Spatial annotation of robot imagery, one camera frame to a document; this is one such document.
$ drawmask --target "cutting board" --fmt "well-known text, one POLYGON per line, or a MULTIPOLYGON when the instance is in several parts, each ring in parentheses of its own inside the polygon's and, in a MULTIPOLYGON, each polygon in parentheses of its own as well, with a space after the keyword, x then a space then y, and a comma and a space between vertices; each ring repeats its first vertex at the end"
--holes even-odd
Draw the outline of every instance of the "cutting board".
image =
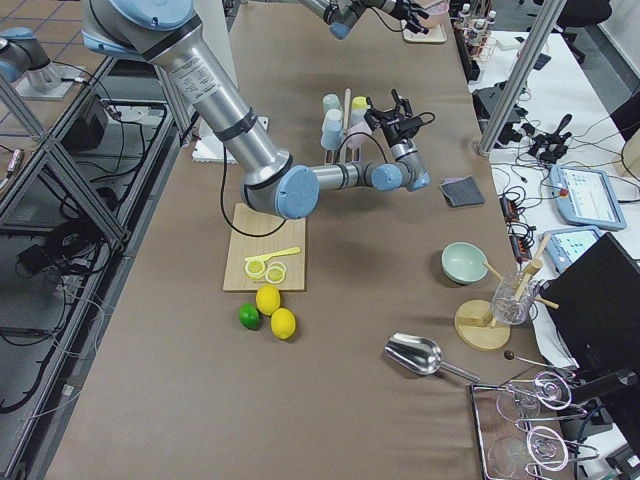
MULTIPOLYGON (((282 219, 265 213, 251 210, 243 203, 235 206, 233 225, 247 233, 262 234, 276 228, 282 219)), ((267 267, 272 262, 284 263, 287 275, 284 282, 276 285, 279 290, 302 291, 305 289, 305 258, 306 258, 306 219, 288 220, 284 226, 268 237, 254 238, 242 235, 232 230, 227 254, 227 267, 224 272, 225 292, 256 291, 267 285, 266 280, 251 280, 244 271, 245 257, 262 255, 265 253, 284 250, 289 247, 300 247, 300 253, 274 257, 267 261, 267 267)))

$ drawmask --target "black monitor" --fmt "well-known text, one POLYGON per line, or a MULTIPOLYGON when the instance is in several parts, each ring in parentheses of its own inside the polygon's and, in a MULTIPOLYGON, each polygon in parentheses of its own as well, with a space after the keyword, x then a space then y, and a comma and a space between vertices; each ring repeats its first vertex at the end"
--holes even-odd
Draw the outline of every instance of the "black monitor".
MULTIPOLYGON (((640 375, 640 268, 610 233, 544 292, 549 314, 587 380, 629 369, 640 375)), ((600 397, 640 455, 640 384, 600 397)))

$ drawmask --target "white desk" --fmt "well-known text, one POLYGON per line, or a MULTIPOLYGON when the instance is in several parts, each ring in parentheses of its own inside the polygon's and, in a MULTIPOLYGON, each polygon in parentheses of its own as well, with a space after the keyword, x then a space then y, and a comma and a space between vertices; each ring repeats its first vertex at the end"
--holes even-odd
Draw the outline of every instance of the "white desk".
MULTIPOLYGON (((492 41, 517 36, 526 37, 527 33, 493 32, 492 41)), ((513 67, 516 52, 517 50, 502 51, 496 45, 488 62, 481 64, 482 76, 479 81, 469 84, 469 90, 473 91, 493 86, 495 83, 506 80, 513 67)), ((560 159, 558 164, 579 166, 572 163, 579 162, 590 167, 598 166, 598 169, 604 170, 610 175, 617 175, 613 164, 602 165, 619 160, 619 156, 613 152, 619 152, 624 145, 624 140, 617 133, 618 130, 615 124, 608 118, 608 112, 560 35, 550 35, 543 52, 551 55, 551 60, 543 69, 531 72, 527 81, 527 93, 521 95, 518 101, 521 107, 529 111, 527 115, 528 121, 540 130, 552 132, 555 131, 565 114, 572 114, 573 119, 563 132, 570 131, 577 139, 583 142, 597 143, 602 148, 581 145, 578 141, 572 139, 568 142, 569 151, 560 159)), ((514 159, 519 153, 523 154, 523 160, 532 161, 532 165, 535 165, 534 159, 526 155, 529 140, 525 138, 519 145, 521 147, 520 151, 517 150, 518 144, 512 142, 508 147, 513 146, 514 148, 494 149, 491 152, 489 161, 494 166, 494 181, 497 193, 502 193, 507 186, 520 185, 525 189, 527 196, 548 198, 550 196, 548 187, 542 187, 539 190, 540 182, 544 175, 543 172, 519 167, 512 169, 508 165, 498 165, 503 163, 514 164, 514 159), (523 182, 520 176, 526 178, 527 182, 523 182)), ((611 179, 611 183, 619 200, 637 198, 638 190, 632 185, 616 179, 611 179)), ((527 201, 525 206, 535 203, 537 201, 527 201)), ((625 230, 614 232, 614 235, 633 258, 640 258, 640 242, 638 242, 640 236, 640 204, 622 205, 622 212, 628 226, 625 230)), ((527 210, 524 217, 529 225, 537 227, 537 232, 539 233, 569 226, 558 214, 554 200, 543 200, 540 205, 527 210)), ((556 276, 557 272, 548 261, 548 258, 545 258, 545 267, 537 278, 549 279, 556 276)), ((546 309, 539 309, 534 326, 542 354, 556 365, 566 365, 566 355, 563 354, 558 345, 555 326, 551 322, 546 309)), ((602 460, 585 462, 585 469, 589 475, 599 478, 599 475, 609 470, 604 457, 613 452, 618 446, 624 444, 624 439, 618 429, 614 427, 611 432, 591 437, 587 443, 596 445, 599 448, 602 460)))

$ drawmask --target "brown tabletop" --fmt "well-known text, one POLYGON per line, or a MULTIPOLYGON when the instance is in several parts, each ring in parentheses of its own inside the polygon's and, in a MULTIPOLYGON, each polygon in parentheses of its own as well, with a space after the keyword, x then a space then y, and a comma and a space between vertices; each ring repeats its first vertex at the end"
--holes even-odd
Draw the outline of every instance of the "brown tabletop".
MULTIPOLYGON (((449 243, 513 265, 455 43, 410 45, 371 13, 345 41, 299 5, 244 5, 232 31, 241 91, 297 161, 319 164, 322 97, 346 87, 390 108, 390 90, 437 120, 415 141, 433 184, 419 192, 323 193, 308 219, 307 291, 285 292, 291 341, 237 320, 249 293, 223 293, 229 241, 222 168, 183 151, 172 172, 68 430, 58 479, 472 479, 479 460, 467 382, 422 378, 383 353, 396 331, 436 340, 451 363, 501 382, 523 369, 456 335, 461 287, 440 268, 449 243), (437 184, 473 175, 487 199, 451 209, 437 184)), ((367 149, 369 158, 375 150, 367 149)), ((231 167, 227 204, 238 200, 231 167)), ((509 347, 536 356, 532 330, 509 347)))

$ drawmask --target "gray cloth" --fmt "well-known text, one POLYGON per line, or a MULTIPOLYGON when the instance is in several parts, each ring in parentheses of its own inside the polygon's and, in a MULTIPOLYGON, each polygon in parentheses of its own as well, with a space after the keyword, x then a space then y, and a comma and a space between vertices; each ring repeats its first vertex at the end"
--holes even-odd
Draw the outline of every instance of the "gray cloth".
POLYGON ((484 203, 484 197, 471 175, 465 178, 445 178, 440 184, 440 190, 451 207, 484 203))

